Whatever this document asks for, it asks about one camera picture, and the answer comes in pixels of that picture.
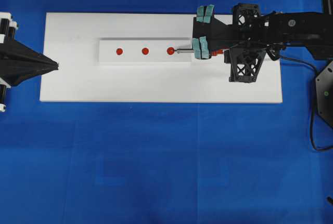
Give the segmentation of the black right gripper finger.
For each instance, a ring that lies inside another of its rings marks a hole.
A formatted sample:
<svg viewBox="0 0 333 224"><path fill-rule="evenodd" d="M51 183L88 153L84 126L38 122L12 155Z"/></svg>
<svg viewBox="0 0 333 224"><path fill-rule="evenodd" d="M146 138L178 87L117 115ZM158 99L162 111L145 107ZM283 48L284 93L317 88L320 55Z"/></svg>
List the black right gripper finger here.
<svg viewBox="0 0 333 224"><path fill-rule="evenodd" d="M221 37L202 36L193 37L191 39L191 47L195 58L198 60L208 60L217 55L221 55L224 50L232 46L234 46L234 41Z"/></svg>
<svg viewBox="0 0 333 224"><path fill-rule="evenodd" d="M214 16L214 5L199 6L193 19L193 38L233 39L232 25L226 25Z"/></svg>

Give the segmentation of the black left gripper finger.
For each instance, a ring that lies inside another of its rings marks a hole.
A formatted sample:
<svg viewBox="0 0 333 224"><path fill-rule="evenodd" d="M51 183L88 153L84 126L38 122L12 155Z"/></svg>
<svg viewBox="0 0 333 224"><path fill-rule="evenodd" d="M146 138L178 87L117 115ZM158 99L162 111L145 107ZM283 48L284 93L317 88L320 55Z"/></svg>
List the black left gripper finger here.
<svg viewBox="0 0 333 224"><path fill-rule="evenodd" d="M18 86L30 78L58 70L58 63L1 63L1 84Z"/></svg>
<svg viewBox="0 0 333 224"><path fill-rule="evenodd" d="M1 55L13 60L39 62L58 66L58 63L51 58L48 58L42 53L35 52L12 38L4 38L4 42L1 43Z"/></svg>

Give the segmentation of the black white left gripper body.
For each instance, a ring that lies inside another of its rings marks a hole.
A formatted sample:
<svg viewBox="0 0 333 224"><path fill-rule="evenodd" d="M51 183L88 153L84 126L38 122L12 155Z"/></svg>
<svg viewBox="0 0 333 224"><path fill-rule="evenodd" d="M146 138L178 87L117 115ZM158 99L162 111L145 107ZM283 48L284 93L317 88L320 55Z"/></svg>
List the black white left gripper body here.
<svg viewBox="0 0 333 224"><path fill-rule="evenodd" d="M13 21L12 14L9 12L1 12L1 45L5 42L5 37L14 38L18 29L18 24ZM6 111L5 97L7 88L11 86L1 78L1 112Z"/></svg>

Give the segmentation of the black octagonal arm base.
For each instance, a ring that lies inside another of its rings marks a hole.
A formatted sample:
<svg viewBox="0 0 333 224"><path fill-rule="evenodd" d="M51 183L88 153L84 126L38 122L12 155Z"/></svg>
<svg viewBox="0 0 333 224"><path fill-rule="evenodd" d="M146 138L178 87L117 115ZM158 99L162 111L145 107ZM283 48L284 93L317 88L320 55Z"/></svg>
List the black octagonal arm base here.
<svg viewBox="0 0 333 224"><path fill-rule="evenodd" d="M315 79L318 115L332 127L332 61Z"/></svg>

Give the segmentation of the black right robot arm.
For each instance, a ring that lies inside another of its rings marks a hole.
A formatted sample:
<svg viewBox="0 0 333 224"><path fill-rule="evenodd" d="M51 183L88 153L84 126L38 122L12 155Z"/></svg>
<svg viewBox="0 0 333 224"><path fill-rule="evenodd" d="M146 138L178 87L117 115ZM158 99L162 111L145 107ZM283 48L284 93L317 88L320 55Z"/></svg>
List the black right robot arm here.
<svg viewBox="0 0 333 224"><path fill-rule="evenodd" d="M191 47L196 59L208 60L218 51L230 64L230 82L253 83L264 58L280 58L287 47L305 47L315 60L332 58L332 15L319 12L262 15L257 4L232 8L232 23L214 16L214 5L200 6L193 19Z"/></svg>

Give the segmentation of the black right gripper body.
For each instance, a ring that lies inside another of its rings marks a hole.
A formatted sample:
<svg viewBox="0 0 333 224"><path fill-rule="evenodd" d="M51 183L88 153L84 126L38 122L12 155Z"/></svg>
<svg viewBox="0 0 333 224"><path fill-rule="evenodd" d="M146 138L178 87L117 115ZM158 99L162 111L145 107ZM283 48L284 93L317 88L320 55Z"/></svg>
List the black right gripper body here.
<svg viewBox="0 0 333 224"><path fill-rule="evenodd" d="M239 3L232 8L233 41L224 51L224 61L230 64L230 82L253 83L257 80L266 55L280 58L280 46L267 40L269 20L277 14L262 15L259 5Z"/></svg>

